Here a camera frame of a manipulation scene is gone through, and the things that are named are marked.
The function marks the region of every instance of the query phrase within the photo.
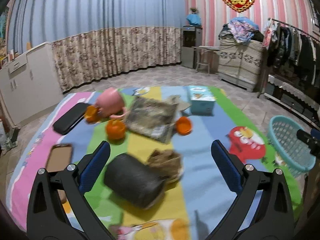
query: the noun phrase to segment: mug handle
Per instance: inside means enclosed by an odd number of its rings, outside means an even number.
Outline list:
[[[122,107],[122,111],[123,111],[122,115],[112,114],[110,115],[110,119],[116,119],[116,120],[124,119],[125,115],[127,114],[127,109],[125,107]]]

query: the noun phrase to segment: blue box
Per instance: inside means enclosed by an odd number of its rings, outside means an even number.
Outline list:
[[[191,113],[197,115],[212,115],[212,110],[216,101],[214,95],[205,86],[188,87]]]

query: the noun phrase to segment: red cartoon character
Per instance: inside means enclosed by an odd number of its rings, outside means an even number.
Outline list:
[[[263,139],[248,127],[237,126],[228,137],[231,141],[229,153],[236,155],[242,163],[248,159],[261,159],[266,154]]]

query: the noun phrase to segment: blue gripper pad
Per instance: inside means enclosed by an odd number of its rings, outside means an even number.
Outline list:
[[[95,153],[92,160],[88,163],[80,175],[79,191],[84,194],[89,192],[95,184],[103,167],[110,157],[110,144],[105,142]]]
[[[229,189],[239,195],[242,192],[241,175],[228,157],[225,149],[221,148],[217,141],[214,141],[211,145],[211,155]]]

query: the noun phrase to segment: phone case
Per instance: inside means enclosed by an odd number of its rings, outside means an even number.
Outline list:
[[[46,170],[48,172],[57,172],[64,170],[71,161],[72,144],[55,144],[52,146],[47,163]],[[61,203],[67,201],[67,196],[64,190],[58,190]]]
[[[84,117],[90,104],[77,103],[53,124],[53,130],[61,135],[70,132]]]

